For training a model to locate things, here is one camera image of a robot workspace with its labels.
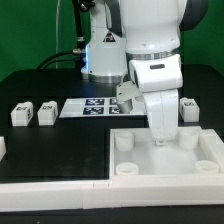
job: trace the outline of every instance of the black label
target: black label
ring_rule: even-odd
[[[191,107],[191,106],[194,106],[194,104],[192,102],[187,102],[187,103],[184,103],[185,106],[187,107]]]
[[[103,107],[85,107],[83,115],[100,115],[103,114]]]
[[[121,114],[121,110],[118,107],[110,107],[109,113],[110,114]]]
[[[86,100],[86,106],[102,106],[104,105],[104,99],[88,99]]]
[[[26,110],[27,107],[17,107],[16,110]]]
[[[110,105],[117,105],[117,99],[116,98],[111,98],[110,99]]]
[[[107,43],[110,43],[110,42],[116,42],[115,39],[114,39],[114,36],[113,34],[109,31],[106,35],[106,37],[104,38],[103,42],[107,42]]]
[[[51,110],[52,109],[52,106],[44,106],[43,108],[42,108],[42,110]]]

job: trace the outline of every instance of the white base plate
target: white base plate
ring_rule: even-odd
[[[111,130],[109,180],[1,184],[0,211],[224,204],[224,144],[214,130],[190,128],[200,131],[194,150],[179,148],[177,140],[155,146],[149,129],[126,129],[135,133],[128,152],[114,147],[122,130]],[[195,162],[204,159],[218,164],[219,173],[195,173]],[[138,175],[116,175],[124,162],[137,164]]]

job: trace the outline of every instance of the black table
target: black table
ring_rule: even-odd
[[[215,129],[224,138],[224,77],[203,65],[183,67],[184,87],[180,97],[194,98],[200,107],[197,126]],[[57,119],[53,127],[40,127],[37,111],[54,100],[59,113],[67,98],[115,96],[116,85],[80,79],[74,69],[24,70],[0,83],[0,136],[7,139],[7,154],[0,163],[0,183],[96,180],[109,178],[109,131],[112,128],[147,127],[146,116]],[[10,112],[19,102],[31,101],[34,117],[28,127],[12,127]],[[90,211],[46,211],[2,213],[0,223],[169,222],[223,223],[223,206],[179,206],[158,208],[94,209]]]

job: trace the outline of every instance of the small white block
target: small white block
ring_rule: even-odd
[[[194,99],[180,99],[180,114],[184,122],[198,122],[200,108]]]
[[[0,161],[6,153],[5,141],[3,137],[0,137]]]
[[[31,102],[19,103],[11,112],[12,125],[27,126],[33,117],[33,104]]]
[[[54,122],[58,116],[57,103],[55,101],[43,103],[37,115],[40,126],[54,125]]]

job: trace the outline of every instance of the green background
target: green background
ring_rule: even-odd
[[[35,68],[55,54],[57,0],[1,0],[0,81],[13,71]],[[90,36],[88,15],[82,15],[84,36]],[[224,1],[209,0],[209,11],[193,31],[182,33],[185,64],[207,64],[224,75]],[[62,0],[60,51],[76,47],[71,0]]]

